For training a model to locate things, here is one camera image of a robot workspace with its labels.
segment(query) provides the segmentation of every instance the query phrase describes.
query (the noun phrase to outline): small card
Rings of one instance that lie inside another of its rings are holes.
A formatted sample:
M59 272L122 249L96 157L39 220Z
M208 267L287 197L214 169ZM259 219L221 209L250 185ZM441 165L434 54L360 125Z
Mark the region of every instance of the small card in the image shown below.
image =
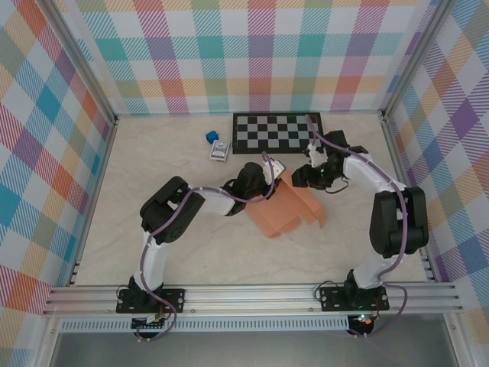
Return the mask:
M230 146L231 144L229 141L214 140L209 159L213 161L226 162Z

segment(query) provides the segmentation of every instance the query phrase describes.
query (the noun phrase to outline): metal rail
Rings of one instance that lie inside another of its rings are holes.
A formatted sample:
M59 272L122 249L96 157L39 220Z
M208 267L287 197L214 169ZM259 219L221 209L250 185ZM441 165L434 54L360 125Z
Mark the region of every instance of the metal rail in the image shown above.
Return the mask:
M457 313L463 307L452 283L398 283L408 292L404 313ZM313 298L317 284L263 285L178 285L186 289L185 307L179 317L205 316L299 316L325 315ZM55 287L44 308L46 317L121 317L115 312L116 286ZM394 314L403 293L388 288L390 310ZM355 315L357 311L332 312ZM128 314L128 317L147 316Z

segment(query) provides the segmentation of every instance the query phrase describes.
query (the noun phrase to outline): black and white checkered board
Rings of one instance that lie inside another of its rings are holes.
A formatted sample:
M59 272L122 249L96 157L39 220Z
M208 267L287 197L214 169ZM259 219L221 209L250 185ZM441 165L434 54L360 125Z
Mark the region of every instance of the black and white checkered board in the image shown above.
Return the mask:
M235 113L232 127L233 154L302 153L313 138L306 113ZM322 135L321 114L307 113Z

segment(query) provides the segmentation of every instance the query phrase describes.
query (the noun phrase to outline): beige floor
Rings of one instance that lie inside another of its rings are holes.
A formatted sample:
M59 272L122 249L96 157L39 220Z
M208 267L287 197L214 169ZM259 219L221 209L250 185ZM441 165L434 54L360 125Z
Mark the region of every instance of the beige floor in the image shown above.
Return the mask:
M323 128L343 129L351 145L364 145L383 169L393 167L376 115L322 115ZM194 186L223 185L258 155L209 160L205 133L232 139L231 115L123 118L108 163L95 216L76 278L78 285L127 284L142 247L141 205L172 176ZM291 170L301 154L278 154ZM243 212L234 217L198 215L172 244L166 284L256 284L343 281L370 251L372 195L354 184L336 195L315 191L329 219L325 228L303 224L277 239L265 238ZM426 279L418 254L386 276L393 281Z

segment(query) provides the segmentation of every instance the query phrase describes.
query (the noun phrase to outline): metal bracket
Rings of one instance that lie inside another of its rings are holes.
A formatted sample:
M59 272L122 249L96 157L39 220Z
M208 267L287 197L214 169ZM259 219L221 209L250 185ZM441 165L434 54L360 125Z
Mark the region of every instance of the metal bracket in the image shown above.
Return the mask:
M183 305L185 303L184 289L164 288L158 291L157 295L174 306L177 313L183 312ZM118 302L117 307L115 308L116 313L161 313L161 311L163 311L163 313L169 313L170 308L159 302L148 307L146 304L140 302L132 289L120 290L118 293Z
M387 311L390 309L389 299L385 287L379 287L374 300L364 302L358 308L352 308L347 300L344 287L321 287L319 289L319 299L321 300L321 310L323 312L331 311L376 311L378 302L379 311Z

